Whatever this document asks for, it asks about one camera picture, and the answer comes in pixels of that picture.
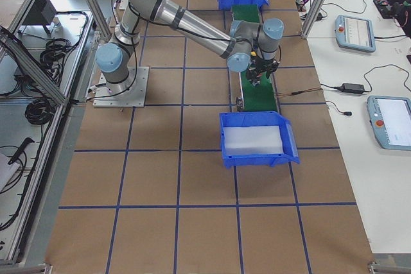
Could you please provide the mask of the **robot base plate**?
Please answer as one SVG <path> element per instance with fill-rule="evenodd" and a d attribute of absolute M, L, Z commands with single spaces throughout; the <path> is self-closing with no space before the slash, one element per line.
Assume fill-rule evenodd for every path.
<path fill-rule="evenodd" d="M 143 108 L 146 99 L 149 67 L 128 66 L 128 78 L 119 84 L 106 81 L 103 73 L 99 83 L 104 86 L 96 89 L 96 99 L 92 105 L 95 108 Z"/>

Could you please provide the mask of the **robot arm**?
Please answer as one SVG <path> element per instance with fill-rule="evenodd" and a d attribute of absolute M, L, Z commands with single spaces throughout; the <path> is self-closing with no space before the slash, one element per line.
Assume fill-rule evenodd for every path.
<path fill-rule="evenodd" d="M 130 91 L 135 84 L 137 75 L 128 69 L 128 61 L 139 43 L 141 20 L 182 33 L 225 59 L 229 70 L 245 72 L 252 84 L 278 68 L 275 54 L 284 30 L 280 19 L 234 21 L 230 33 L 225 34 L 172 0 L 128 0 L 111 40 L 96 52 L 96 63 L 111 96 Z"/>

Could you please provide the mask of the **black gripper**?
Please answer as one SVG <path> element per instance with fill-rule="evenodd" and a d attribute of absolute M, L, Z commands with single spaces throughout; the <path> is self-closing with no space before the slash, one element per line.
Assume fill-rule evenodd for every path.
<path fill-rule="evenodd" d="M 269 78 L 277 68 L 278 61 L 275 58 L 265 60 L 260 57 L 254 57 L 251 60 L 249 69 L 246 70 L 246 79 L 255 87 L 261 83 L 261 75 L 263 73 L 265 73 L 266 78 Z"/>

